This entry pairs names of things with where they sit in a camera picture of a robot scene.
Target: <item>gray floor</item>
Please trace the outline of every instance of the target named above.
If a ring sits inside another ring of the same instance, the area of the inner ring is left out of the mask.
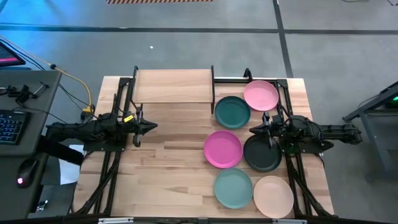
[[[398,29],[398,7],[383,0],[279,0],[286,29]],[[276,28],[271,0],[211,3],[106,5],[103,1],[10,0],[0,22],[111,27]],[[285,77],[277,34],[68,33],[0,31],[21,47],[86,81],[94,102],[104,75],[140,68],[207,68],[238,77],[249,67],[257,77]],[[397,81],[397,35],[287,35],[294,77],[304,78],[314,121],[341,124],[341,117]],[[85,90],[62,84],[85,99]],[[61,91],[52,112],[78,121],[78,109]],[[398,187],[368,183],[377,165],[366,135],[358,146],[336,143],[325,153],[326,175],[337,215],[398,222]]]

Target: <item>pink plate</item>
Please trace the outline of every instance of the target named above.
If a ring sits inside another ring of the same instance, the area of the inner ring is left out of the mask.
[[[242,143],[232,132],[216,131],[205,142],[205,157],[215,167],[235,166],[242,155]]]
[[[244,89],[244,100],[258,111],[269,111],[278,104],[278,91],[269,82],[256,80]]]
[[[280,177],[261,178],[254,187],[254,203],[269,218],[284,218],[293,208],[293,192]]]

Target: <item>computer screen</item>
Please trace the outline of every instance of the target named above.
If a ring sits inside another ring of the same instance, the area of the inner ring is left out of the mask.
[[[0,67],[11,65],[25,65],[25,61],[0,42]]]

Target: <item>keyboard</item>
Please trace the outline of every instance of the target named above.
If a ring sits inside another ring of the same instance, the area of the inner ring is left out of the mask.
[[[0,110],[0,144],[18,145],[30,112]]]

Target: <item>plate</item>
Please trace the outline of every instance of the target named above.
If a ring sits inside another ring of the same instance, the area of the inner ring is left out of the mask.
[[[254,203],[269,218],[284,218],[293,208],[293,192],[281,178],[267,176],[254,187]]]
[[[253,196],[253,183],[241,169],[222,170],[214,183],[214,195],[227,208],[243,208]]]
[[[272,139],[270,149],[268,139],[256,135],[251,136],[244,143],[243,156],[250,167],[261,172],[273,171],[282,160],[282,153],[276,147],[274,139]]]
[[[242,154],[242,143],[232,132],[216,131],[205,141],[205,157],[215,167],[235,166]]]
[[[242,128],[250,119],[250,107],[237,96],[227,96],[217,103],[216,120],[220,125],[229,128]]]
[[[251,108],[258,111],[269,111],[279,101],[278,91],[275,87],[262,80],[256,80],[246,85],[243,97]]]

